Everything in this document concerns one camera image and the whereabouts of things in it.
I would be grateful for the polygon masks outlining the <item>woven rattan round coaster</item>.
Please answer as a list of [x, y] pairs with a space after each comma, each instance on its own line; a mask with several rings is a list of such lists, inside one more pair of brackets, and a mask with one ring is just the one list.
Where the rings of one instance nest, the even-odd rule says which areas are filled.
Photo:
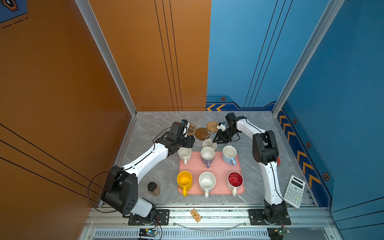
[[218, 125], [219, 125], [218, 122], [211, 121], [211, 122], [208, 122], [208, 123], [207, 123], [206, 128], [207, 128], [207, 130], [208, 130], [209, 132], [211, 132], [211, 133], [216, 133], [216, 132], [219, 131]]

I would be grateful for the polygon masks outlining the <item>multicolour woven round coaster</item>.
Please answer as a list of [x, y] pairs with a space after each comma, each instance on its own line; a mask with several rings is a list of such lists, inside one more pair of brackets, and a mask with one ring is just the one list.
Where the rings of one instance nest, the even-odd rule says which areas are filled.
[[206, 139], [203, 141], [202, 147], [203, 148], [209, 147], [215, 151], [218, 148], [218, 144], [215, 143], [212, 139]]

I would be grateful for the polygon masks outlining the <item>cream white mug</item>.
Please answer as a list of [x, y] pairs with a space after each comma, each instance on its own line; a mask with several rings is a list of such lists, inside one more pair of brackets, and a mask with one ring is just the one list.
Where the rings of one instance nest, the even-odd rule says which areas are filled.
[[178, 156], [182, 163], [188, 164], [188, 161], [192, 158], [192, 149], [181, 147], [178, 150]]

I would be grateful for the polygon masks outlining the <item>light blue mug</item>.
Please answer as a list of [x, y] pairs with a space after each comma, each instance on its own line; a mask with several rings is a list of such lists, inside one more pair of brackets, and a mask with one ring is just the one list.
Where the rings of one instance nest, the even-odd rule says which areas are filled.
[[233, 146], [225, 146], [222, 151], [222, 160], [224, 163], [229, 164], [231, 166], [235, 166], [236, 158], [237, 156], [237, 150]]

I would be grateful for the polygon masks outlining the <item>dark brown round coaster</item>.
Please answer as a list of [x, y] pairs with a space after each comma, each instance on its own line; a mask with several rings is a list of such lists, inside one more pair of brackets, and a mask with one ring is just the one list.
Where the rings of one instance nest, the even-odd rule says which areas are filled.
[[207, 128], [199, 128], [195, 133], [196, 138], [202, 141], [209, 139], [210, 135], [211, 132]]

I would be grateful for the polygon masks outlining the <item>cork paw print coaster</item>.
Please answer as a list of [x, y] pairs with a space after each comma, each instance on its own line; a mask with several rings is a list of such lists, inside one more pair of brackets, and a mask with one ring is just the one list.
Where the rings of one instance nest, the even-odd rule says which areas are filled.
[[189, 128], [188, 128], [188, 132], [187, 132], [187, 135], [188, 136], [194, 136], [196, 134], [196, 131], [197, 131], [197, 127], [193, 124], [190, 124]]

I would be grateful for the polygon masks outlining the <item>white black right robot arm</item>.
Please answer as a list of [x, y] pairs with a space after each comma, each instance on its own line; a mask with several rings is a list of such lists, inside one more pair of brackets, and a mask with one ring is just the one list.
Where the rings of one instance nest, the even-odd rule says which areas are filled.
[[287, 204], [283, 199], [278, 181], [279, 149], [275, 133], [263, 130], [252, 124], [246, 117], [237, 117], [234, 113], [227, 114], [226, 121], [218, 123], [217, 129], [213, 142], [218, 144], [232, 142], [232, 137], [239, 133], [244, 133], [252, 140], [252, 154], [261, 168], [265, 188], [265, 207], [262, 216], [269, 225], [291, 225]]

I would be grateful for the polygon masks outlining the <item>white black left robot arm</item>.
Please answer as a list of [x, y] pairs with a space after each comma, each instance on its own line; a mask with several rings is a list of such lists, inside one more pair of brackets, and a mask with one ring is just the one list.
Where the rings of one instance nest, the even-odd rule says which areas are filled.
[[152, 168], [181, 147], [193, 147], [195, 138], [188, 136], [189, 127], [187, 120], [174, 122], [170, 130], [154, 140], [153, 146], [136, 160], [123, 167], [113, 166], [108, 172], [101, 200], [124, 216], [133, 214], [153, 221], [156, 205], [139, 197], [139, 183]]

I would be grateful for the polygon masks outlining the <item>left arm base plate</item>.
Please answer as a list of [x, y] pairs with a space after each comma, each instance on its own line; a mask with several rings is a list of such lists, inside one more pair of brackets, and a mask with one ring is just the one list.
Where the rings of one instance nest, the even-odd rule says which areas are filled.
[[130, 215], [129, 226], [155, 226], [160, 224], [161, 226], [167, 226], [170, 220], [169, 209], [156, 209], [153, 213], [150, 213], [147, 217], [139, 215]]

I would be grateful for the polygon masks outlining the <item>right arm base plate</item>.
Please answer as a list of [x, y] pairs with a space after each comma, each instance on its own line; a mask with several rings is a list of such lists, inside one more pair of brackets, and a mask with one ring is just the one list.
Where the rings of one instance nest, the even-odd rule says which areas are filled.
[[277, 226], [281, 224], [290, 226], [292, 224], [291, 218], [286, 210], [277, 212], [275, 215], [275, 212], [271, 212], [267, 209], [249, 209], [248, 214], [252, 226]]

